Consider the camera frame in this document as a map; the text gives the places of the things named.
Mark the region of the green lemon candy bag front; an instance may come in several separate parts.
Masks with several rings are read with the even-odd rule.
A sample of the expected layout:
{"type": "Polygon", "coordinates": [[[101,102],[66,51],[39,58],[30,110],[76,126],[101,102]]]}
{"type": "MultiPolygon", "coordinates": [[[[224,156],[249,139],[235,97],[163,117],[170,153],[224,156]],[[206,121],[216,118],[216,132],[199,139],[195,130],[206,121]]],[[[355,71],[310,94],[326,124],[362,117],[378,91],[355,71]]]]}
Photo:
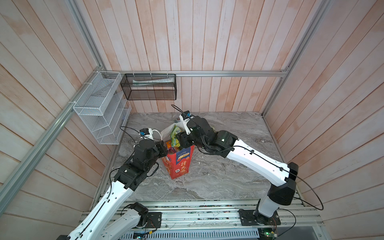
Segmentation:
{"type": "Polygon", "coordinates": [[[170,134],[171,146],[173,148],[179,148],[181,146],[180,141],[178,140],[178,134],[181,132],[182,132],[182,130],[177,125],[174,125],[174,127],[171,131],[171,134],[170,134]]]}

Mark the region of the red paper bag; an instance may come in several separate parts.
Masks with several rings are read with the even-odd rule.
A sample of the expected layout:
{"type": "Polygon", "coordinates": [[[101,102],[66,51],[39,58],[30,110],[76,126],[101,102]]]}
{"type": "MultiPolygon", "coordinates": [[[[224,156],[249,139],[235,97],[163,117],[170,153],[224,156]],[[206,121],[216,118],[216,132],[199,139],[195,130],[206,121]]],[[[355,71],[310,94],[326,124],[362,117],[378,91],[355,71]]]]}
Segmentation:
{"type": "MultiPolygon", "coordinates": [[[[165,145],[167,141],[171,140],[170,134],[174,125],[177,125],[181,130],[184,130],[182,123],[178,122],[173,123],[161,132],[158,132],[165,145]]],[[[191,146],[186,149],[182,149],[181,147],[179,147],[174,148],[174,150],[168,150],[168,154],[162,158],[162,161],[168,173],[170,174],[171,179],[174,180],[189,173],[189,167],[191,165],[194,150],[195,146],[191,146]]]]}

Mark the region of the purple berry candy bag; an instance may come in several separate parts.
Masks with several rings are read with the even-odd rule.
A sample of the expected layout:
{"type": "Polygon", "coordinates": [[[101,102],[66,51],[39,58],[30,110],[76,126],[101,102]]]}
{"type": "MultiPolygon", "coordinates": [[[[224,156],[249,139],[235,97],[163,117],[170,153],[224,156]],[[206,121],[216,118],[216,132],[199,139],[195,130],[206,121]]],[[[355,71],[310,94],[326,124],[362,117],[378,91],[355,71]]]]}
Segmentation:
{"type": "Polygon", "coordinates": [[[171,140],[167,141],[166,145],[167,145],[167,150],[174,150],[174,147],[172,146],[172,141],[171,140]]]}

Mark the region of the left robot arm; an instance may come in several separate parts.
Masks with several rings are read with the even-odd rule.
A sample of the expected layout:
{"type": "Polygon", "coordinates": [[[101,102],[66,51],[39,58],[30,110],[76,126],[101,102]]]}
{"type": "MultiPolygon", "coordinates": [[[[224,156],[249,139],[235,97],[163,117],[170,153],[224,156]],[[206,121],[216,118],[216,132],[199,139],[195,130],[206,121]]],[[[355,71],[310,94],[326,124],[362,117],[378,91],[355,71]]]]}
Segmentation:
{"type": "Polygon", "coordinates": [[[163,141],[140,140],[133,155],[122,165],[110,188],[90,214],[69,235],[60,235],[59,240],[117,240],[135,227],[145,228],[149,210],[140,203],[133,203],[119,219],[110,220],[125,200],[130,197],[146,178],[159,158],[167,155],[163,141]]]}

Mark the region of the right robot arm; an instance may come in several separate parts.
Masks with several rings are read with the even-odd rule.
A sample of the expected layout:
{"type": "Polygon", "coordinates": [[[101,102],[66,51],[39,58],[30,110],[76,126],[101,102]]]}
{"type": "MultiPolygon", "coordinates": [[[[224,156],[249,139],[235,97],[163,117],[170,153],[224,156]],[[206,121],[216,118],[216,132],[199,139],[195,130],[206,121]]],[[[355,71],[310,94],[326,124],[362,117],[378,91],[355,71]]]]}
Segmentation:
{"type": "Polygon", "coordinates": [[[177,139],[182,148],[196,146],[204,154],[221,156],[238,162],[266,178],[271,187],[257,206],[256,217],[271,218],[279,206],[289,206],[296,191],[297,164],[285,164],[256,151],[236,135],[221,130],[216,132],[206,119],[180,114],[181,132],[177,139]]]}

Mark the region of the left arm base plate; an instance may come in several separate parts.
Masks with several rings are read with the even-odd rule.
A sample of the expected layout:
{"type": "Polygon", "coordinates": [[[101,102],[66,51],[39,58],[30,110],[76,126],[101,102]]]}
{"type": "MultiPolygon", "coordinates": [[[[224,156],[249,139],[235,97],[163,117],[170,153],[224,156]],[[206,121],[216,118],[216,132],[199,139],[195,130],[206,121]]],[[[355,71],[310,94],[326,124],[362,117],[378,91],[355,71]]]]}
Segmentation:
{"type": "Polygon", "coordinates": [[[161,212],[149,212],[143,214],[140,217],[139,223],[135,226],[135,228],[153,228],[158,229],[161,227],[162,223],[162,213],[161,212]]]}

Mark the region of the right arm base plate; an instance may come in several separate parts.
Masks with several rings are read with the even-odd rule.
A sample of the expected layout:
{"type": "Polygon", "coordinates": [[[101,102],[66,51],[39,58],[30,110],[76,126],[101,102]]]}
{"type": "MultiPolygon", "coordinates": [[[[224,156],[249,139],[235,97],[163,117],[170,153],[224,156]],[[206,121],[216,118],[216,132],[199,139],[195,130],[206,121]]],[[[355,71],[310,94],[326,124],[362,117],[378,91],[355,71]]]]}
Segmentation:
{"type": "Polygon", "coordinates": [[[256,213],[254,210],[239,209],[240,221],[242,226],[278,226],[281,225],[277,211],[271,217],[265,217],[256,213]]]}

